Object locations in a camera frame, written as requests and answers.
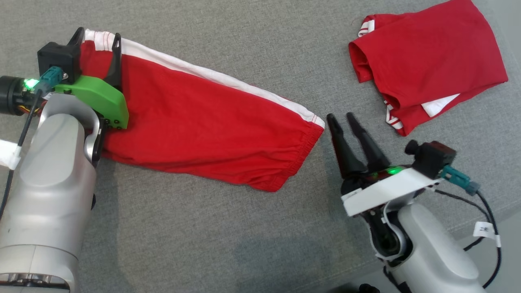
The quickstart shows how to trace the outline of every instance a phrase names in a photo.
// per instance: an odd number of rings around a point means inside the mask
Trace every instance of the folded red shirt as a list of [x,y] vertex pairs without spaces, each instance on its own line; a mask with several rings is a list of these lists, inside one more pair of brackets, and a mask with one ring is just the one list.
[[[84,75],[106,76],[113,40],[86,30]],[[324,130],[303,106],[231,76],[126,39],[121,50],[130,119],[106,137],[115,161],[277,191]]]
[[387,123],[403,136],[508,81],[492,29],[471,0],[371,15],[358,36],[349,44],[358,80],[374,79]]

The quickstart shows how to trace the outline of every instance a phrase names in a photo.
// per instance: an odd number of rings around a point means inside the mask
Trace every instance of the gray fabric surface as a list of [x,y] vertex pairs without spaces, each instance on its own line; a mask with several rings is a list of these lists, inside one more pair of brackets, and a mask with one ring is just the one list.
[[[407,138],[386,125],[374,85],[359,84],[350,64],[346,47],[366,15],[439,2],[5,0],[0,74],[36,77],[36,51],[49,41],[66,43],[78,26],[119,32],[288,97],[323,119],[353,111],[392,162],[411,161],[403,153],[409,139],[439,140],[459,151],[455,167],[481,182],[497,217],[506,217],[520,206],[521,75],[487,1],[475,3],[498,37],[510,81]],[[1,116],[0,125],[0,138],[16,140],[23,119]],[[0,178],[6,175],[0,172]],[[315,292],[345,283],[377,261],[363,222],[343,210],[340,184],[327,131],[277,193],[104,161],[80,257],[82,289]],[[473,207],[438,195],[421,201],[457,236],[468,235],[479,216]]]

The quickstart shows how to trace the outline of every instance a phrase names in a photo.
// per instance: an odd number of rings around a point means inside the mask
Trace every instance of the folded red garment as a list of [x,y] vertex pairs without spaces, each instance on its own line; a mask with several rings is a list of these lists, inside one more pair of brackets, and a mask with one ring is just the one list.
[[349,44],[358,81],[374,79],[387,123],[403,136],[508,81],[492,29],[471,0],[371,15],[358,36]]
[[[86,30],[83,74],[104,78],[114,35]],[[231,76],[121,40],[128,129],[110,131],[105,156],[277,191],[324,130],[303,106]]]

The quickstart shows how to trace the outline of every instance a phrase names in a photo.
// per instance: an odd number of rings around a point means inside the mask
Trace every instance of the green led light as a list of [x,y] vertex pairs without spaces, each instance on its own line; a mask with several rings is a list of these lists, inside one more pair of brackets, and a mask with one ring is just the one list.
[[25,84],[28,90],[33,90],[38,82],[40,82],[38,79],[26,79],[23,81],[23,84]]
[[387,169],[387,173],[394,175],[394,174],[400,173],[402,170],[403,170],[403,167],[396,166],[396,167],[391,167],[391,168]]

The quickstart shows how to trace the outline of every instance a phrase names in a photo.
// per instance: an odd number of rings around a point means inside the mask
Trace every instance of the black cylindrical motor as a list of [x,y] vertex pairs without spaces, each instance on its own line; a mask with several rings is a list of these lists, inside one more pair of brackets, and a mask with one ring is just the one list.
[[18,108],[24,104],[26,90],[23,81],[20,77],[0,77],[0,114],[23,115]]

